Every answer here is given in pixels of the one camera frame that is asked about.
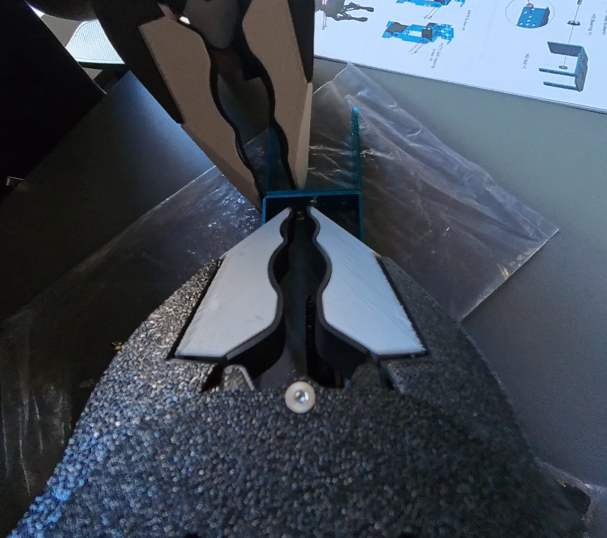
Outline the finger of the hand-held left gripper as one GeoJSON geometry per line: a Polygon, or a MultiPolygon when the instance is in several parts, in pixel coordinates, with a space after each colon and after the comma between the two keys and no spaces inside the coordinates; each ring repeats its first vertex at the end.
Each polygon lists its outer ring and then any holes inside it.
{"type": "Polygon", "coordinates": [[[211,59],[203,38],[165,16],[139,30],[177,105],[182,129],[239,193],[261,209],[254,177],[237,152],[236,132],[213,98],[211,59]]]}
{"type": "Polygon", "coordinates": [[[269,75],[274,117],[288,143],[288,162],[298,189],[306,184],[313,85],[304,73],[287,0],[252,0],[242,21],[253,55],[269,75]]]}

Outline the white instruction booklet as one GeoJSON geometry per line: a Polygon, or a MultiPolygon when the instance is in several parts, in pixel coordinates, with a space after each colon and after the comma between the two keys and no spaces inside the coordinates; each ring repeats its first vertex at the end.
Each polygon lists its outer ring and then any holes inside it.
{"type": "Polygon", "coordinates": [[[316,0],[317,57],[606,113],[606,0],[316,0]]]}

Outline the person's black top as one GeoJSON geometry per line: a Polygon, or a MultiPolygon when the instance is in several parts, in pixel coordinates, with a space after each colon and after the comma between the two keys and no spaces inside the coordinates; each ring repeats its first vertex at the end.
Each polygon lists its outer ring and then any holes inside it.
{"type": "Polygon", "coordinates": [[[103,96],[25,0],[1,0],[1,200],[103,96]]]}

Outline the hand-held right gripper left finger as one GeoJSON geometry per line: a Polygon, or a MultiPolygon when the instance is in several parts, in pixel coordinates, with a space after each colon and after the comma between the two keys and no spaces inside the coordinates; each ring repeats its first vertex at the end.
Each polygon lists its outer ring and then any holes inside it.
{"type": "Polygon", "coordinates": [[[227,251],[175,350],[177,359],[242,365],[260,377],[285,345],[278,279],[288,264],[286,208],[227,251]]]}

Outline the white mesh office chair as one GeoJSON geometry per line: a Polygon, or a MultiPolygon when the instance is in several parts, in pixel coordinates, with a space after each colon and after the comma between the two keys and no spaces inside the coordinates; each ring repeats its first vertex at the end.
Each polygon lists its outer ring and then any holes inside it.
{"type": "Polygon", "coordinates": [[[124,65],[99,20],[80,23],[65,49],[81,64],[100,67],[124,65]]]}

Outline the large clear plastic bag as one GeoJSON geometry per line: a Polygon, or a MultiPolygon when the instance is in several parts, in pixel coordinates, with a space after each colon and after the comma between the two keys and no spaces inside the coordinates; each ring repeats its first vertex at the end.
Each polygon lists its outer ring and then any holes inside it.
{"type": "MultiPolygon", "coordinates": [[[[366,243],[456,320],[557,228],[349,66],[318,89],[308,185],[352,183],[366,243]]],[[[161,302],[261,223],[133,75],[1,204],[1,536],[61,459],[95,383],[161,302]]]]}

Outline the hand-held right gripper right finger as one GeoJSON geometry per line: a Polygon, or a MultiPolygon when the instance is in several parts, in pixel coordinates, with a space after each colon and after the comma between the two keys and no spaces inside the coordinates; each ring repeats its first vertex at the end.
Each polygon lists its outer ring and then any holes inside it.
{"type": "Polygon", "coordinates": [[[426,354],[376,253],[314,207],[315,250],[324,273],[316,295],[315,346],[343,378],[365,363],[426,354]]]}

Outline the blue metal bracket assembly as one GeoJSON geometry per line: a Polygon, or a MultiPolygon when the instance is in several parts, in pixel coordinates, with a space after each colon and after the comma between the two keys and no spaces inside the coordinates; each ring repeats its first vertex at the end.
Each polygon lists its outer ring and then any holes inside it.
{"type": "Polygon", "coordinates": [[[362,166],[360,160],[359,110],[354,107],[351,118],[349,152],[352,156],[352,183],[345,187],[324,189],[282,190],[268,193],[262,201],[261,224],[277,216],[285,208],[294,213],[312,207],[333,220],[360,241],[365,240],[362,204],[362,166]]]}

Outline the grey desk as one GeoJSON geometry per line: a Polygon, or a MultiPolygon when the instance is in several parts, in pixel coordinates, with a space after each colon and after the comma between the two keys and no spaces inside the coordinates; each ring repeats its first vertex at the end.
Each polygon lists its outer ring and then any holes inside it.
{"type": "MultiPolygon", "coordinates": [[[[464,319],[532,449],[606,537],[606,115],[363,69],[560,231],[464,319]]],[[[61,459],[113,346],[259,216],[125,75],[1,205],[1,537],[61,459]]]]}

